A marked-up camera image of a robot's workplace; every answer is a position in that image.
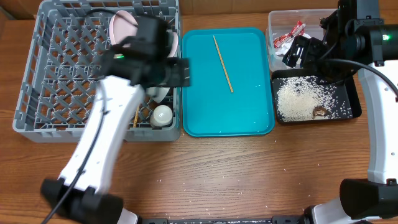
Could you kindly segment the long wooden chopstick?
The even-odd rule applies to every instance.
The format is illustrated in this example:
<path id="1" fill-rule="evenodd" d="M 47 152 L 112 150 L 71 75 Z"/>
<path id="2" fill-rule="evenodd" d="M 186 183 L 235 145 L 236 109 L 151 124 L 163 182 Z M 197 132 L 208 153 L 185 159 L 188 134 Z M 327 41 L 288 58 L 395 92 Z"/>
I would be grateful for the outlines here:
<path id="1" fill-rule="evenodd" d="M 217 53 L 218 53 L 218 56 L 219 56 L 219 59 L 220 59 L 221 66 L 223 67 L 224 75 L 226 77 L 226 81 L 228 83 L 229 90 L 230 90 L 231 93 L 234 93 L 233 86 L 232 86 L 231 81 L 229 79 L 228 71 L 226 70 L 226 67 L 225 67 L 225 64 L 224 64 L 224 60 L 223 60 L 223 57 L 222 57 L 222 54 L 221 54 L 221 51 L 220 51 L 220 48 L 219 48 L 219 45 L 218 45 L 218 42 L 217 42 L 217 39 L 216 39 L 215 35 L 213 35 L 213 41 L 215 43 L 215 47 L 216 47 L 216 50 L 217 50 Z"/>

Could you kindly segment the white rice pile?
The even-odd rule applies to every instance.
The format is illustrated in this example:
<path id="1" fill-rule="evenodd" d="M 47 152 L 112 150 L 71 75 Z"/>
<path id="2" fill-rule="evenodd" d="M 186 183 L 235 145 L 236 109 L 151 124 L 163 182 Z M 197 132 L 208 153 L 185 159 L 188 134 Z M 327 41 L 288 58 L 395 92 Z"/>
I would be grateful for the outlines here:
<path id="1" fill-rule="evenodd" d="M 276 78 L 272 84 L 277 119 L 281 123 L 353 117 L 344 85 L 319 85 L 315 76 Z M 313 119 L 312 112 L 317 106 L 326 108 L 329 114 Z"/>

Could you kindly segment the white paper cup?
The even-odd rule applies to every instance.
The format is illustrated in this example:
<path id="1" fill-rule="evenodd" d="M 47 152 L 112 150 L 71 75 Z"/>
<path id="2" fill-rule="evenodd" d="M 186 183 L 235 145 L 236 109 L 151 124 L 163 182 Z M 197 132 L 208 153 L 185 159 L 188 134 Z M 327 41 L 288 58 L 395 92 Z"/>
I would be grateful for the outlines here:
<path id="1" fill-rule="evenodd" d="M 151 117 L 150 125 L 153 128 L 162 128 L 172 123 L 173 111 L 165 105 L 160 105 L 155 108 Z"/>

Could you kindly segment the short-looking wooden chopstick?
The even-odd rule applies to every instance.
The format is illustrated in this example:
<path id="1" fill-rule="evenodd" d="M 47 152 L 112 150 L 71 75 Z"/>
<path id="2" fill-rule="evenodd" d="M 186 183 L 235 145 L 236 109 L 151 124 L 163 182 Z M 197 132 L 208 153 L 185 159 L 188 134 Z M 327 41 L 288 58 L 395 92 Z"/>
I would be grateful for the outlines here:
<path id="1" fill-rule="evenodd" d="M 137 106 L 137 108 L 136 108 L 136 112 L 135 112 L 135 115 L 134 115 L 134 121 L 133 121 L 133 128 L 136 128 L 136 126 L 137 126 L 137 120 L 138 120 L 138 117 L 139 117 L 139 110 L 140 110 L 140 104 L 138 104 L 138 106 Z"/>

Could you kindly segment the pink bowl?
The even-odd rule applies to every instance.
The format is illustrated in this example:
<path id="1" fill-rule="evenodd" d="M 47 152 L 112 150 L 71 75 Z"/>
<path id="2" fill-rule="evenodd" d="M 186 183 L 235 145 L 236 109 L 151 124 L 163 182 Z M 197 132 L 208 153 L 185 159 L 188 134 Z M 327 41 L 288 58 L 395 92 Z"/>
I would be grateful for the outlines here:
<path id="1" fill-rule="evenodd" d="M 175 54 L 176 54 L 177 49 L 178 49 L 178 34 L 176 32 L 174 32 L 174 31 L 172 31 L 170 33 L 170 36 L 172 38 L 172 45 L 171 45 L 170 53 L 168 55 L 169 58 L 175 57 Z"/>

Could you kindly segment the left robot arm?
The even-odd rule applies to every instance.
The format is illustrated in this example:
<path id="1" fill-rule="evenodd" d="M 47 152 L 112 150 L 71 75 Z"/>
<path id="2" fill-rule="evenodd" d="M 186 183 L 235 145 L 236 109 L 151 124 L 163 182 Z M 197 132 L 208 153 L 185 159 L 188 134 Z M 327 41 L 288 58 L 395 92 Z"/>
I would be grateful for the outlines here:
<path id="1" fill-rule="evenodd" d="M 142 16 L 135 35 L 111 46 L 101 58 L 96 95 L 80 141 L 57 179 L 40 192 L 52 214 L 79 223 L 137 223 L 109 187 L 114 164 L 136 108 L 150 87 L 190 84 L 189 62 L 169 55 L 169 25 Z"/>

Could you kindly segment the white napkin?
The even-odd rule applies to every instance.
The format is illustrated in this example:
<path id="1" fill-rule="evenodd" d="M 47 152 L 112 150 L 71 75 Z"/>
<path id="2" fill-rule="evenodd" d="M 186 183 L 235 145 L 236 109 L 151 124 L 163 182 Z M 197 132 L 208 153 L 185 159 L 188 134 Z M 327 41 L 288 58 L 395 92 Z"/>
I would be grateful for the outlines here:
<path id="1" fill-rule="evenodd" d="M 311 38 L 311 36 L 308 35 L 307 33 L 303 33 L 302 36 L 304 36 L 306 38 Z M 280 37 L 274 38 L 273 42 L 275 42 Z M 274 53 L 276 54 L 276 56 L 278 56 L 278 57 L 284 56 L 287 53 L 287 51 L 290 49 L 293 40 L 294 40 L 294 38 L 291 38 L 289 41 L 287 41 L 286 43 L 282 44 L 280 47 L 274 47 Z"/>

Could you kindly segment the large pink plate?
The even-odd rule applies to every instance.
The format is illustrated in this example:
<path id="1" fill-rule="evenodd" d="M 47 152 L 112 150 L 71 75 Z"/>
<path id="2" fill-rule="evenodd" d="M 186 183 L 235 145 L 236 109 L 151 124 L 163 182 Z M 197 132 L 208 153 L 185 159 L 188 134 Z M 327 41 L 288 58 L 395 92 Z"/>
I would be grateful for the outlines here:
<path id="1" fill-rule="evenodd" d="M 109 38 L 112 45 L 119 44 L 128 36 L 135 36 L 137 33 L 137 21 L 127 11 L 120 10 L 109 22 Z"/>

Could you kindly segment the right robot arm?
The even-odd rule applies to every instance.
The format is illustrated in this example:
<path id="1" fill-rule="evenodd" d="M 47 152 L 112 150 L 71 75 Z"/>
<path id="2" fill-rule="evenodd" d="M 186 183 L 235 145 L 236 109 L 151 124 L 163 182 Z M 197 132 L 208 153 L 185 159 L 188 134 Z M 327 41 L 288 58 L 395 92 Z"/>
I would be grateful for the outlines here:
<path id="1" fill-rule="evenodd" d="M 345 179 L 340 194 L 307 208 L 300 223 L 370 223 L 397 216 L 397 26 L 386 24 L 377 1 L 345 0 L 321 19 L 325 42 L 298 36 L 285 54 L 289 67 L 322 82 L 357 75 L 368 112 L 370 158 L 365 179 Z"/>

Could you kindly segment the red snack wrapper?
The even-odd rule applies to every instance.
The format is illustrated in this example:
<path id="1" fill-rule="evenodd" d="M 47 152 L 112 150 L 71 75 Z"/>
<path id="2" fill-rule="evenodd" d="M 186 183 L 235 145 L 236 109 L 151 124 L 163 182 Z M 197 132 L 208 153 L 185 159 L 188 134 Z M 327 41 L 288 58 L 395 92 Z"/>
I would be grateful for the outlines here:
<path id="1" fill-rule="evenodd" d="M 274 47 L 281 48 L 285 43 L 287 43 L 291 39 L 294 39 L 296 36 L 303 35 L 305 27 L 305 23 L 298 21 L 290 32 L 273 40 Z"/>

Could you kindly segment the grey bowl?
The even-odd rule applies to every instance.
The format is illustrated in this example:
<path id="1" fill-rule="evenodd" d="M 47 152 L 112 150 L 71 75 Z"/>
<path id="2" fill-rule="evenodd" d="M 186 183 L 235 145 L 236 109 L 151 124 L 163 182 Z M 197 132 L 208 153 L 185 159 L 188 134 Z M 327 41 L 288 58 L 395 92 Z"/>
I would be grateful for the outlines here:
<path id="1" fill-rule="evenodd" d="M 160 103 L 168 94 L 170 88 L 150 87 L 146 89 L 146 94 L 156 103 Z"/>

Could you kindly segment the brown food scrap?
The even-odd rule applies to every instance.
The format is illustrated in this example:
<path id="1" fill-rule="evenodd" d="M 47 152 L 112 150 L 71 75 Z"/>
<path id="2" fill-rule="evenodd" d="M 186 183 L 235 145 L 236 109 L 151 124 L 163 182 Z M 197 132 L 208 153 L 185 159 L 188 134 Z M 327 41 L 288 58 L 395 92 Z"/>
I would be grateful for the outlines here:
<path id="1" fill-rule="evenodd" d="M 317 106 L 313 109 L 312 117 L 313 119 L 315 119 L 315 118 L 325 117 L 328 114 L 329 112 L 326 108 L 322 106 Z"/>

